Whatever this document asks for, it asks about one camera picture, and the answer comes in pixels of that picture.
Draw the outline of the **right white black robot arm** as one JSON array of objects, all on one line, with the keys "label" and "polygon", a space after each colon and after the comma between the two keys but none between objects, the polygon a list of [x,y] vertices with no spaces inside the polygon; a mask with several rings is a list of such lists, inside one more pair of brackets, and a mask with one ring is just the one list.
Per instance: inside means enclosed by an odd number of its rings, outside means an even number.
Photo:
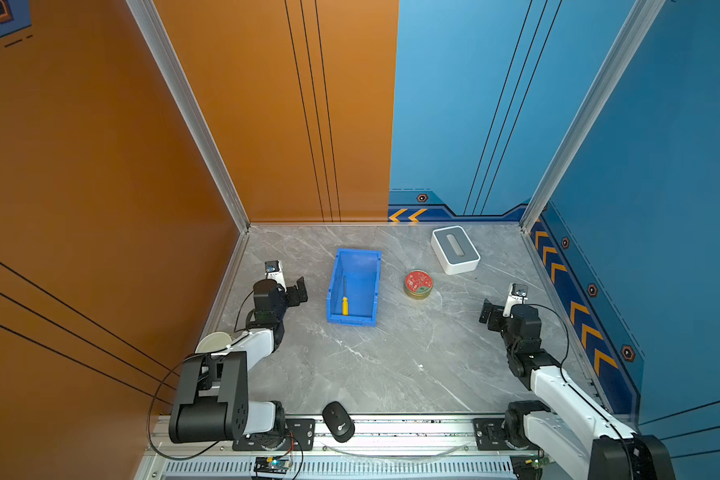
[{"label": "right white black robot arm", "polygon": [[536,448],[573,479],[674,479],[665,445],[616,418],[580,388],[563,362],[542,348],[536,304],[509,296],[483,302],[479,321],[501,335],[512,374],[533,401],[512,402],[504,419],[509,445]]}]

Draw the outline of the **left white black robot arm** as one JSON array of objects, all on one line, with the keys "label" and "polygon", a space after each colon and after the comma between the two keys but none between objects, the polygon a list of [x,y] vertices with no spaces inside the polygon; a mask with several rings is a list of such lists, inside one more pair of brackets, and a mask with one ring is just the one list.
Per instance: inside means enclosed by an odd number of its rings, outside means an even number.
[{"label": "left white black robot arm", "polygon": [[286,311],[308,301],[305,279],[300,277],[289,287],[274,279],[259,280],[251,297],[254,308],[236,339],[181,363],[168,427],[172,442],[236,441],[250,436],[275,448],[286,438],[282,403],[251,401],[248,373],[279,348]]}]

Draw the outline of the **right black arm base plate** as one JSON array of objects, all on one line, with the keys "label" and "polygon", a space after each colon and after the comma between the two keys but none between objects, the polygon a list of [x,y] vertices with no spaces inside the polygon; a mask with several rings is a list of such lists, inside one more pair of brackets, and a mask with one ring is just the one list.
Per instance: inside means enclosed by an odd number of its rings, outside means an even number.
[{"label": "right black arm base plate", "polygon": [[478,417],[472,420],[476,445],[479,451],[514,450],[536,451],[541,449],[534,443],[511,437],[503,417]]}]

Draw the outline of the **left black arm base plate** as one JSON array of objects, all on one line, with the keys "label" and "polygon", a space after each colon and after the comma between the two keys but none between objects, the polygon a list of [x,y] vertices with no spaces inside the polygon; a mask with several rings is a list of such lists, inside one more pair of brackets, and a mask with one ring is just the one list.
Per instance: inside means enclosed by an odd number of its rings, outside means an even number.
[{"label": "left black arm base plate", "polygon": [[313,449],[316,421],[311,418],[287,418],[281,430],[266,433],[246,434],[235,440],[232,449],[236,452],[282,452],[295,450],[296,453]]}]

